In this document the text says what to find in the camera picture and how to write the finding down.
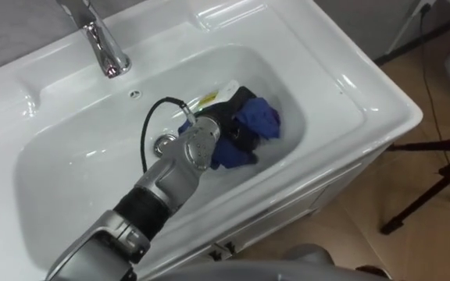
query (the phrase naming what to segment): black cable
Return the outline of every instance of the black cable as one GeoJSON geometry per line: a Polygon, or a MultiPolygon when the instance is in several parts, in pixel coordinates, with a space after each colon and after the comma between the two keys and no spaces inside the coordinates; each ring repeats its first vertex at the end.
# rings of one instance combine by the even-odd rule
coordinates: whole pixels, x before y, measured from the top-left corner
{"type": "MultiPolygon", "coordinates": [[[[435,130],[437,131],[438,140],[442,141],[442,139],[443,139],[442,133],[441,133],[441,129],[438,125],[437,113],[435,112],[435,103],[434,103],[434,99],[431,95],[430,86],[428,85],[428,79],[427,79],[427,60],[426,60],[426,50],[425,50],[426,42],[424,40],[423,20],[428,11],[430,11],[430,5],[426,4],[421,9],[421,19],[420,19],[421,64],[422,64],[422,68],[423,68],[423,82],[425,84],[425,88],[427,89],[428,99],[430,100],[431,111],[434,116],[435,130]]],[[[450,164],[450,159],[449,159],[449,156],[447,155],[447,152],[443,151],[443,153],[444,153],[445,161],[447,161],[447,163],[450,164]]]]}
{"type": "Polygon", "coordinates": [[[147,172],[147,159],[145,159],[145,135],[147,134],[148,121],[152,117],[152,113],[163,103],[169,102],[175,105],[180,106],[180,108],[186,108],[187,104],[184,101],[181,101],[177,98],[161,98],[158,100],[151,108],[148,110],[147,117],[145,117],[144,126],[141,129],[141,138],[140,138],[140,156],[141,156],[141,166],[143,168],[144,173],[147,172]]]}

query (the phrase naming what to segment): tripod leg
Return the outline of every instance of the tripod leg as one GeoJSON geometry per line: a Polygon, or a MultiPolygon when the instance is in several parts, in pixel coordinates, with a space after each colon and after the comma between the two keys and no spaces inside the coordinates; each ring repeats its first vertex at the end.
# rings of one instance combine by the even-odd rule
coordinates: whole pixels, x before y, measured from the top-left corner
{"type": "Polygon", "coordinates": [[[404,225],[404,219],[409,217],[412,213],[414,213],[417,209],[427,203],[433,196],[437,195],[444,188],[446,188],[450,184],[450,176],[445,176],[442,180],[438,181],[435,185],[433,185],[427,192],[421,195],[418,199],[416,199],[411,205],[409,205],[404,211],[400,212],[393,219],[387,222],[384,226],[381,227],[380,232],[382,234],[388,235],[401,226],[404,225]]]}
{"type": "Polygon", "coordinates": [[[450,140],[391,145],[388,151],[450,151],[450,140]]]}

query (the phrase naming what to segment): blue cloth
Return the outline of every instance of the blue cloth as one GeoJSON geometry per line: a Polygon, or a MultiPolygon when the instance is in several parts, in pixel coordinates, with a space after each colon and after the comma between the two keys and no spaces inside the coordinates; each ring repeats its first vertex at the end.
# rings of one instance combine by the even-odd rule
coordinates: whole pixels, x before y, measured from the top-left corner
{"type": "MultiPolygon", "coordinates": [[[[262,138],[269,140],[280,137],[279,113],[271,108],[264,98],[248,100],[235,118],[262,138]]],[[[182,134],[189,126],[190,123],[185,122],[178,128],[178,133],[182,134]]],[[[211,168],[218,169],[220,165],[223,165],[223,167],[231,169],[257,162],[256,155],[240,151],[230,140],[221,137],[216,142],[216,148],[212,154],[211,168]]]]}
{"type": "Polygon", "coordinates": [[[270,107],[265,98],[250,99],[235,118],[267,140],[280,137],[279,113],[270,107]]]}

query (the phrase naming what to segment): chrome faucet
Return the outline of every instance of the chrome faucet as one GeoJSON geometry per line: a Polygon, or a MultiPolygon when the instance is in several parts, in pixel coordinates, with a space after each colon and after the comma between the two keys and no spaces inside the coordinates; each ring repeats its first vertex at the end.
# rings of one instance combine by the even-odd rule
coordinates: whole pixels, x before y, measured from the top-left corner
{"type": "Polygon", "coordinates": [[[103,73],[114,78],[130,70],[131,61],[102,22],[90,0],[56,0],[90,41],[103,73]]]}

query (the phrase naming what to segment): white sink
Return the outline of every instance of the white sink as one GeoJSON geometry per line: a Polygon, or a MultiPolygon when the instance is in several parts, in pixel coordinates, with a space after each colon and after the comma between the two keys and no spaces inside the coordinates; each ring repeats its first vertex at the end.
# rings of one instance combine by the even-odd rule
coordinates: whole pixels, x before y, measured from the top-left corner
{"type": "MultiPolygon", "coordinates": [[[[279,111],[282,132],[257,165],[207,172],[154,240],[151,262],[210,241],[422,116],[312,1],[150,0],[106,23],[133,61],[115,80],[80,34],[0,69],[0,279],[44,278],[132,188],[141,125],[162,97],[192,102],[237,80],[279,111]]],[[[156,111],[149,165],[154,139],[183,121],[173,105],[156,111]]]]}

